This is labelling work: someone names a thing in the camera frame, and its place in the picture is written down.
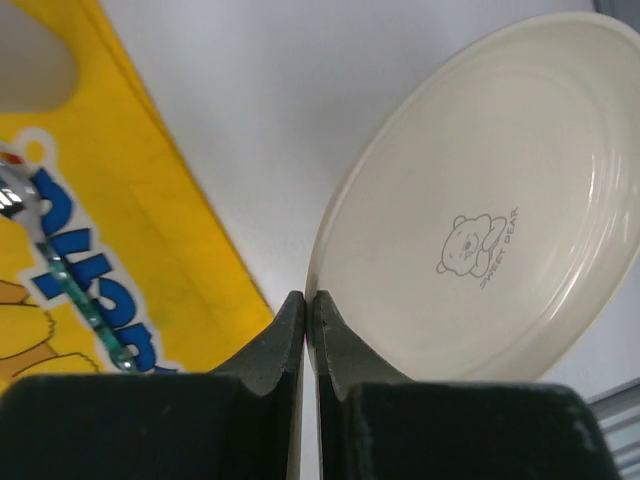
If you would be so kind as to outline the beige cup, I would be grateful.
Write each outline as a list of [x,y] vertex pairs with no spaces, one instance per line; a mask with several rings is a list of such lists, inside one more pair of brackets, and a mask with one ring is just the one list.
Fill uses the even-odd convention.
[[42,112],[72,97],[78,67],[52,30],[9,1],[1,3],[1,111]]

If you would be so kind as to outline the cream bear plate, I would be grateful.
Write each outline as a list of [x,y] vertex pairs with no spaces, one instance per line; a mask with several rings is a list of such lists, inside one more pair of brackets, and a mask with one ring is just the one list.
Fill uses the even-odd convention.
[[531,381],[639,254],[639,35],[593,12],[472,43],[336,189],[306,292],[415,380]]

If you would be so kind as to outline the green handled silver spoon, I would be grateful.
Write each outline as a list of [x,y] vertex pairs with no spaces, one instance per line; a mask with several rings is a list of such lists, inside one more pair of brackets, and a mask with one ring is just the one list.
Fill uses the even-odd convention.
[[1,215],[21,225],[36,250],[45,260],[49,272],[61,291],[67,295],[87,325],[93,330],[112,363],[125,373],[138,372],[134,356],[119,340],[114,330],[80,287],[62,257],[51,246],[42,225],[39,193],[28,176],[21,157],[1,152]]

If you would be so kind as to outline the yellow Pikachu placemat cloth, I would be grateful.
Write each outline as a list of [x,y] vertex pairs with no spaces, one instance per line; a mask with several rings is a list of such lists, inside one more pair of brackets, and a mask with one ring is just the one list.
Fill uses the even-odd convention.
[[43,229],[142,373],[204,372],[271,320],[95,1],[19,1],[78,67],[71,99],[5,113],[1,148],[29,165]]

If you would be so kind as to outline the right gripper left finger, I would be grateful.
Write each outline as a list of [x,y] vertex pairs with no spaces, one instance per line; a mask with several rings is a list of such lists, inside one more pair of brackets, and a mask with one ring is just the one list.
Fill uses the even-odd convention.
[[208,373],[36,375],[1,398],[5,479],[296,479],[306,303]]

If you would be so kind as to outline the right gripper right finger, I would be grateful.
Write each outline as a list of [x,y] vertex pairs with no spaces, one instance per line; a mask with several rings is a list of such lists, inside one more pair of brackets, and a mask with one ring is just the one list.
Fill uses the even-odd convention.
[[417,382],[312,302],[324,479],[616,479],[587,404],[542,383]]

